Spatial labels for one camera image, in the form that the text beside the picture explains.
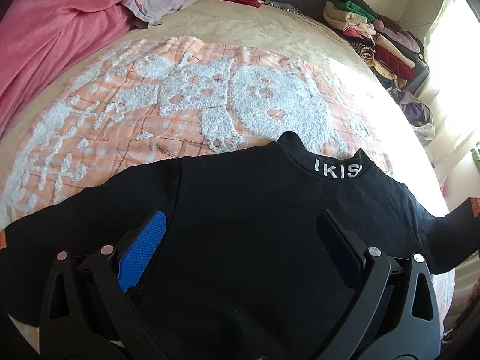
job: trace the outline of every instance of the black shirt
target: black shirt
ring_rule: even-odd
[[[339,161],[287,132],[265,146],[134,166],[13,223],[0,250],[0,266],[11,267],[0,271],[2,302],[35,325],[59,251],[94,253],[160,210],[167,232],[127,294],[136,290],[172,359],[307,359],[353,297],[317,234],[326,208],[367,246],[419,252],[434,273],[480,245],[468,204],[433,217],[362,149]]]

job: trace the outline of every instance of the orange tag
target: orange tag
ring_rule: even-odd
[[[0,230],[0,249],[7,247],[7,240],[5,238],[5,230]]]
[[[470,198],[472,202],[473,217],[476,218],[480,214],[480,198]]]

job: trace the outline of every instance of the silver pin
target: silver pin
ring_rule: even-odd
[[[108,256],[111,252],[113,252],[112,245],[104,245],[102,246],[102,249],[100,249],[100,253],[102,253],[105,256]]]
[[[381,253],[382,253],[382,252],[380,251],[380,249],[378,249],[378,248],[375,247],[375,246],[369,247],[369,248],[368,248],[368,252],[369,252],[369,254],[370,254],[371,256],[373,256],[373,257],[379,257],[379,256],[381,255]]]
[[[423,263],[425,261],[425,259],[423,258],[423,256],[419,253],[415,253],[413,255],[413,259],[417,262],[417,263]]]
[[[68,256],[68,253],[65,252],[65,251],[61,251],[59,254],[57,254],[57,260],[58,261],[63,261],[64,259],[66,259]]]

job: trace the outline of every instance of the curtain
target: curtain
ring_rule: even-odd
[[[417,91],[435,120],[426,147],[440,183],[480,140],[480,23],[466,0],[445,0],[425,37],[430,74]]]

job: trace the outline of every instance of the blue textured pad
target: blue textured pad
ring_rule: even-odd
[[[120,259],[118,283],[125,293],[136,286],[167,229],[165,214],[158,211]]]

